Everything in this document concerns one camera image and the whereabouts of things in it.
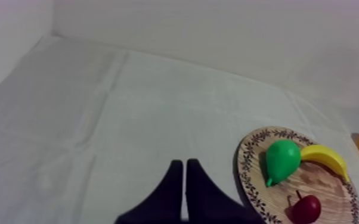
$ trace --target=decorative plate border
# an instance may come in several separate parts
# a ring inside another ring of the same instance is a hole
[[[281,224],[283,223],[282,220],[279,220],[278,217],[275,214],[271,214],[270,212],[266,211],[266,204],[262,202],[262,200],[259,197],[259,191],[252,185],[250,182],[250,168],[252,167],[252,158],[253,155],[255,155],[255,152],[253,151],[254,146],[259,146],[260,142],[265,141],[267,137],[271,137],[272,135],[274,137],[283,138],[283,139],[289,139],[293,141],[299,141],[300,143],[303,143],[305,145],[314,145],[317,144],[314,141],[311,141],[308,137],[306,137],[303,134],[297,133],[293,130],[290,130],[286,127],[263,127],[257,130],[254,130],[253,132],[258,132],[250,137],[250,140],[247,142],[244,142],[245,139],[248,137],[245,137],[242,140],[242,143],[238,150],[242,151],[242,161],[238,161],[240,166],[238,165],[238,174],[241,181],[241,184],[243,185],[243,190],[245,194],[247,195],[247,198],[252,203],[255,210],[262,216],[263,220],[266,223],[272,223],[272,224]],[[352,212],[352,224],[359,224],[359,200],[358,195],[355,191],[355,188],[353,187],[352,182],[346,183],[345,181],[342,181],[342,185],[345,186],[346,190],[348,191],[348,194],[351,196],[351,200],[349,201],[351,203],[351,212]]]

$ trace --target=apple stem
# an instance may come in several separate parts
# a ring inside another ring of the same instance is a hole
[[[298,190],[296,190],[296,194],[298,195],[298,198],[299,198],[299,199],[302,199],[301,193],[299,193]]]

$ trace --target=black object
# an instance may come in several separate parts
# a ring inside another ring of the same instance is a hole
[[[181,223],[183,165],[173,160],[157,188],[116,224]],[[187,162],[186,198],[190,224],[264,224],[252,206],[243,207],[226,196],[197,159]]]
[[[182,161],[173,160],[157,188],[134,209],[118,217],[116,224],[181,223]]]
[[[226,196],[196,159],[187,162],[186,197],[190,223],[265,223],[252,206],[243,207]]]

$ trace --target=red apple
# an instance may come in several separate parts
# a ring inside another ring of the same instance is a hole
[[[310,224],[315,222],[321,213],[321,204],[317,197],[308,195],[301,197],[299,191],[299,201],[292,208],[292,217],[297,224]]]

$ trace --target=table surface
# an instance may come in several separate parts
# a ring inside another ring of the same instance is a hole
[[[198,158],[241,203],[234,153],[264,126],[333,148],[359,196],[355,130],[342,113],[223,71],[49,38],[0,84],[0,223],[112,223],[173,159]]]

